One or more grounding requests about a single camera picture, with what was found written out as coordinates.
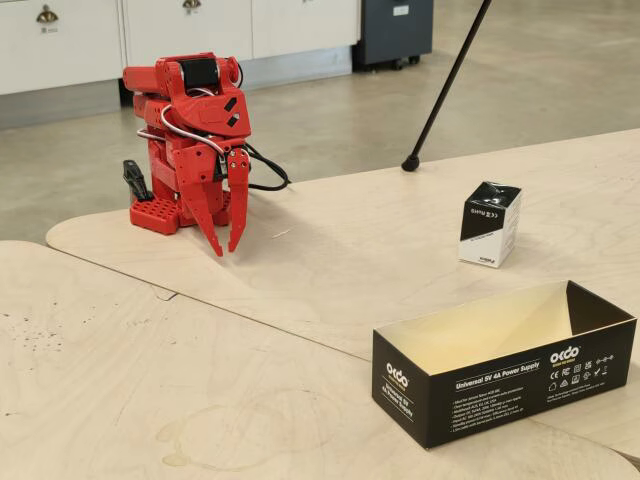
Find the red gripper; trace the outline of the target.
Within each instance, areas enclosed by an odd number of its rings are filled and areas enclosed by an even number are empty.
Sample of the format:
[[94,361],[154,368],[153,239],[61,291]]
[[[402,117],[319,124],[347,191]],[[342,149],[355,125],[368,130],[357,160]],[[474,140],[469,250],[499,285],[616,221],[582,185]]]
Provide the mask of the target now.
[[251,134],[244,94],[237,88],[173,88],[168,100],[168,166],[181,194],[218,257],[223,255],[214,215],[223,206],[222,183],[230,189],[234,252],[246,226]]

